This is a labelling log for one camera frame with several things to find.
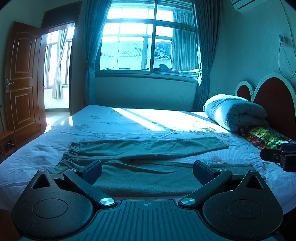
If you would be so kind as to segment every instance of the door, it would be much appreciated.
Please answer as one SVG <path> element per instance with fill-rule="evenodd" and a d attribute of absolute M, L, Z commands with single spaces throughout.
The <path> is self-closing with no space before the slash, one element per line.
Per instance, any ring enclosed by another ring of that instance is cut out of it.
<path fill-rule="evenodd" d="M 43 98 L 46 40 L 41 39 L 41 29 L 13 22 L 6 50 L 4 99 L 8 127 L 15 131 L 17 144 L 36 133 L 42 134 L 46 127 Z"/>

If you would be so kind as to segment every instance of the arched headboard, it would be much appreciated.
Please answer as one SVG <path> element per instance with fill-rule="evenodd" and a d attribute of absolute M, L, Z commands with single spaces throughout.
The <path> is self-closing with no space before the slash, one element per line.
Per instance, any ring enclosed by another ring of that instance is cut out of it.
<path fill-rule="evenodd" d="M 290 82 L 280 74 L 271 73 L 258 83 L 253 93 L 250 86 L 247 81 L 239 83 L 235 95 L 261 105 L 267 112 L 270 127 L 296 139 L 296 92 Z"/>

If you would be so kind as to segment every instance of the tied curtain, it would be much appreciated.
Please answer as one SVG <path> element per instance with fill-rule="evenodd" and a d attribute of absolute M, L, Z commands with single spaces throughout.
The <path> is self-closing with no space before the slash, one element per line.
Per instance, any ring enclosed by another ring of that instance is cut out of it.
<path fill-rule="evenodd" d="M 59 38 L 57 41 L 57 69 L 55 72 L 54 84 L 52 87 L 53 99 L 63 98 L 61 61 L 62 61 L 64 50 L 65 50 L 67 33 L 68 33 L 67 28 L 59 31 Z"/>
<path fill-rule="evenodd" d="M 192 8 L 200 70 L 193 111 L 202 112 L 202 107 L 209 98 L 210 72 L 217 51 L 222 2 L 221 0 L 193 0 Z"/>
<path fill-rule="evenodd" d="M 174 10 L 173 22 L 194 26 L 193 14 Z M 171 68 L 185 71 L 198 68 L 194 32 L 173 28 Z"/>
<path fill-rule="evenodd" d="M 104 25 L 112 0 L 86 0 L 84 16 L 84 50 L 86 73 L 84 80 L 84 106 L 96 103 L 95 60 Z"/>

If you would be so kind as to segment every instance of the mattress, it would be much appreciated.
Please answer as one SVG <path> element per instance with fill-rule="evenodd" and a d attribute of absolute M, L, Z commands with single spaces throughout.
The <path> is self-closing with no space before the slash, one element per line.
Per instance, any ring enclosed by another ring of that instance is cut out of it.
<path fill-rule="evenodd" d="M 215 124 L 203 112 L 123 109 L 90 105 L 20 148 L 0 164 L 0 209 L 12 210 L 35 173 L 39 169 L 51 169 L 58 164 L 71 142 L 131 138 L 185 139 L 202 136 L 216 136 L 229 148 L 175 161 L 192 164 L 196 160 L 201 160 L 213 167 L 252 164 L 255 170 L 266 177 L 266 183 L 284 213 L 296 207 L 295 173 L 284 172 L 276 164 L 262 161 L 259 149 L 244 138 Z M 182 196 L 150 199 L 175 199 L 178 202 L 180 198 Z"/>

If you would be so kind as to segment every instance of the rolled blanket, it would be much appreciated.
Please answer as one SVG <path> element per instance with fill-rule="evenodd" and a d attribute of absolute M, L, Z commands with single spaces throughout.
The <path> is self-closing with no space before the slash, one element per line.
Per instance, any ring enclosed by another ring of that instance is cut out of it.
<path fill-rule="evenodd" d="M 218 125 L 237 132 L 239 126 L 266 126 L 267 113 L 261 105 L 242 97 L 219 94 L 209 98 L 203 111 Z"/>

